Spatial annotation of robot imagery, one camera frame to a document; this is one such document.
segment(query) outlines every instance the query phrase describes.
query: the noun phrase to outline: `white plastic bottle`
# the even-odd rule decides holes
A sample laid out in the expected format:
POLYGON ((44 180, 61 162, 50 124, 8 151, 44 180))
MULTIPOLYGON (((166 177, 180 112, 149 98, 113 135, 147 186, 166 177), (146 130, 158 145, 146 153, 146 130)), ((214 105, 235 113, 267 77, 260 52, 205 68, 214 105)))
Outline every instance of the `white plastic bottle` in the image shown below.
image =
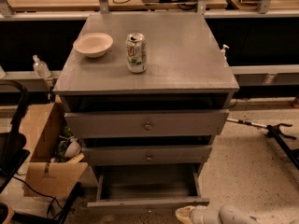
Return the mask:
POLYGON ((50 76, 50 71, 46 63, 40 61, 37 55, 33 56, 34 58, 34 70, 38 77, 46 78, 50 76))

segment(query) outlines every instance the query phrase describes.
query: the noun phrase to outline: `white bowl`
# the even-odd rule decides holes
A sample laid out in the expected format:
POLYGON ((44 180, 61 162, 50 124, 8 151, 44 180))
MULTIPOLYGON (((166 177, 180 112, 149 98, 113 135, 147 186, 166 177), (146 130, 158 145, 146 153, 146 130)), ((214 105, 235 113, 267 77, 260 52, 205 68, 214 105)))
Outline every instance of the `white bowl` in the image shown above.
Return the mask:
POLYGON ((113 39, 110 35, 92 33, 79 37, 74 42, 73 47, 77 52, 87 57, 96 58, 103 56, 112 44, 113 39))

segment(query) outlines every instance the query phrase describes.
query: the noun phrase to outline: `floor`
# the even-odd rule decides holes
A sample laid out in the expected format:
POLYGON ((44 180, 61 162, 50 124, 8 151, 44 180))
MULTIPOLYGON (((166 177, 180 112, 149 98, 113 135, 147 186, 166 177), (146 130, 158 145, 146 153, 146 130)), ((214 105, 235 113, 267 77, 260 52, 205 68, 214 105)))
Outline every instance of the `floor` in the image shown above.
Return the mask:
MULTIPOLYGON (((292 124, 281 130, 297 140, 285 141, 299 148, 299 108, 292 108, 293 98, 233 100, 231 119, 246 119, 259 124, 292 124)), ((289 224, 299 218, 299 170, 287 158, 278 143, 266 137, 267 130, 226 122, 213 143, 209 160, 199 176, 203 197, 209 198, 207 208, 220 209, 232 204, 244 214, 256 217, 261 224, 289 224)), ((26 172, 26 164, 19 174, 26 172)), ((23 197, 22 183, 12 180, 0 195, 0 202, 15 210, 45 217, 49 201, 45 198, 23 197)), ((174 211, 131 214, 99 214, 86 207, 94 197, 94 189, 85 189, 77 198, 66 224, 170 224, 180 223, 174 211)))

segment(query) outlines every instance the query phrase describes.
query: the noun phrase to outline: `wooden desk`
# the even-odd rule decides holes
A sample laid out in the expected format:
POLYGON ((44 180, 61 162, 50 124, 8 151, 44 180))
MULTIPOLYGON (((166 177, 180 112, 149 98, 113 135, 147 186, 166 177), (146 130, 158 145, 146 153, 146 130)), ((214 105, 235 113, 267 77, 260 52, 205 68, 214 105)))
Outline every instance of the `wooden desk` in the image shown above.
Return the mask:
MULTIPOLYGON (((257 5, 249 3, 241 3, 239 0, 227 0, 233 8, 241 10, 255 10, 257 5)), ((297 9, 299 8, 299 0, 271 0, 270 9, 297 9)))
MULTIPOLYGON (((98 0, 8 0, 15 11, 82 11, 99 10, 98 0)), ((168 9, 178 8, 174 4, 145 5, 141 0, 132 0, 125 4, 115 4, 108 0, 110 10, 168 9)), ((225 0, 207 0, 206 8, 226 8, 225 0)))

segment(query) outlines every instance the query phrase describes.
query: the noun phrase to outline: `cardboard box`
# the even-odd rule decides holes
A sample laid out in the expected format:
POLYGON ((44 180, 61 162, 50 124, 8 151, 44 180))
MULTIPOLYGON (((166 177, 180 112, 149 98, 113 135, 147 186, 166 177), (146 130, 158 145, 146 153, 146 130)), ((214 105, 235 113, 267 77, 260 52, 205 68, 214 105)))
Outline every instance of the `cardboard box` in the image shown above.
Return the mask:
MULTIPOLYGON (((49 196, 66 198, 86 170, 86 162, 50 163, 64 127, 64 113, 59 104, 30 105, 20 132, 27 138, 30 151, 26 183, 49 196)), ((38 196, 24 186, 24 196, 38 196)))

